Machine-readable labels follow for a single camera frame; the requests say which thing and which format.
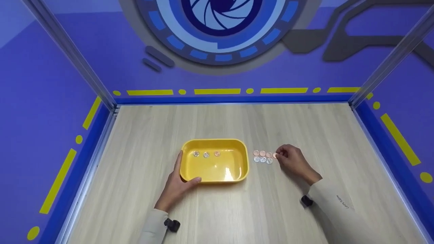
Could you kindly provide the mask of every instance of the finger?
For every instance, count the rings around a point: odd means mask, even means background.
[[[182,161],[182,150],[179,151],[178,157],[176,158],[175,166],[173,167],[174,172],[179,173],[181,171],[181,161]]]
[[[196,187],[200,182],[202,181],[201,177],[196,177],[194,179],[191,179],[189,181],[187,181],[184,185],[185,185],[185,191],[189,191],[191,189],[193,189],[194,187]]]

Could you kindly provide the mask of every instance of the hand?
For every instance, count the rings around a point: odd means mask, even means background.
[[[179,152],[178,157],[176,158],[175,167],[173,168],[172,173],[169,174],[166,186],[164,187],[164,190],[154,208],[168,213],[173,207],[173,204],[183,198],[187,191],[193,189],[202,180],[202,178],[196,177],[188,182],[183,182],[179,176],[181,160],[182,151]]]
[[[313,185],[322,177],[306,161],[301,150],[291,144],[284,144],[276,150],[279,164],[295,175],[303,178],[306,183]]]

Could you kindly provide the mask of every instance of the wrist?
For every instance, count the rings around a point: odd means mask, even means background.
[[[307,184],[312,186],[313,184],[319,182],[322,179],[322,176],[315,170],[312,170],[308,174],[304,175],[303,179]]]
[[[164,199],[159,199],[157,203],[155,203],[154,208],[169,213],[171,203],[169,201],[165,201]]]

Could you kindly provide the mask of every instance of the person's right hand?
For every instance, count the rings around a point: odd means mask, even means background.
[[[279,164],[291,173],[303,178],[307,184],[313,185],[322,177],[306,161],[301,150],[291,144],[284,144],[276,150]]]

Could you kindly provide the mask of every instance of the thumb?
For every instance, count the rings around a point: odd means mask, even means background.
[[[187,181],[187,182],[185,183],[185,186],[186,186],[186,189],[185,189],[185,190],[188,191],[188,190],[194,188],[194,187],[197,186],[201,181],[202,181],[202,178],[201,178],[201,177],[196,177],[196,178],[194,178],[194,179],[191,179],[191,180]]]

